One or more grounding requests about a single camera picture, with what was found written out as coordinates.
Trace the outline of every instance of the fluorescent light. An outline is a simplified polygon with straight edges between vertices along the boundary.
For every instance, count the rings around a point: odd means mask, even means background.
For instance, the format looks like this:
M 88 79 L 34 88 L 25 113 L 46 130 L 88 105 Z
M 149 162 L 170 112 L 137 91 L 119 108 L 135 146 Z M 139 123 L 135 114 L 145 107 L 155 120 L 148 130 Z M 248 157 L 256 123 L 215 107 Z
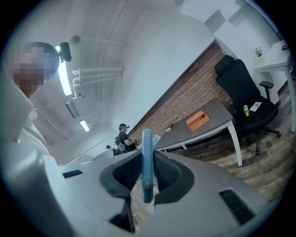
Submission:
M 57 51 L 60 50 L 60 46 L 56 46 L 55 49 Z M 65 96 L 71 95 L 72 91 L 71 91 L 71 87 L 70 87 L 70 83 L 68 80 L 68 75 L 67 75 L 67 69 L 66 69 L 66 62 L 62 62 L 60 60 L 60 65 L 59 68 L 57 70 L 58 74 L 59 74 L 59 78 L 60 78 L 60 82 L 64 91 Z
M 86 122 L 84 120 L 80 121 L 80 124 L 82 125 L 82 127 L 84 128 L 85 131 L 89 131 L 89 128 L 86 125 Z

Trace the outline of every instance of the gray desk top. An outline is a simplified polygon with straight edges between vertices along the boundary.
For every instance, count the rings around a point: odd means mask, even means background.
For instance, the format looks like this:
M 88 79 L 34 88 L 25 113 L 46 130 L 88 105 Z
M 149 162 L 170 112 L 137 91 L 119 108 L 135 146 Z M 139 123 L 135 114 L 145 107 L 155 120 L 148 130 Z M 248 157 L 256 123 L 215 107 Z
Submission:
M 210 120 L 197 130 L 192 132 L 189 129 L 186 120 L 200 110 L 207 114 Z M 233 117 L 228 112 L 228 110 L 219 102 L 218 99 L 214 98 L 189 116 L 176 123 L 171 130 L 165 132 L 158 143 L 154 146 L 154 149 L 157 150 L 188 141 L 192 138 L 201 136 L 209 131 L 212 131 L 231 121 L 232 119 Z

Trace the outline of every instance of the paper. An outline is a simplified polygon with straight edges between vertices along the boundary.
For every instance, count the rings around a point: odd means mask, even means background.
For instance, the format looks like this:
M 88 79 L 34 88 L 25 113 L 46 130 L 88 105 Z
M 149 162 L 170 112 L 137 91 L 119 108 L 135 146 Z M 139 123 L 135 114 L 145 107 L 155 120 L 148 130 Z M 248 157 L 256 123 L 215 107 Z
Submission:
M 255 104 L 253 104 L 253 106 L 250 108 L 250 111 L 256 112 L 261 104 L 261 102 L 255 102 Z

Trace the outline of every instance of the blue handle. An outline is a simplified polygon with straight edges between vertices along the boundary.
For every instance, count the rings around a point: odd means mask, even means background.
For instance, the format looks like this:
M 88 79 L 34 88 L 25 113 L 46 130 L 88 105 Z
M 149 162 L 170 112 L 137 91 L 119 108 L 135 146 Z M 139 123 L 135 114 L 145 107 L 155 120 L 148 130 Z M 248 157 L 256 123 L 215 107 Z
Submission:
M 144 203 L 153 200 L 153 143 L 152 130 L 142 132 L 142 199 Z

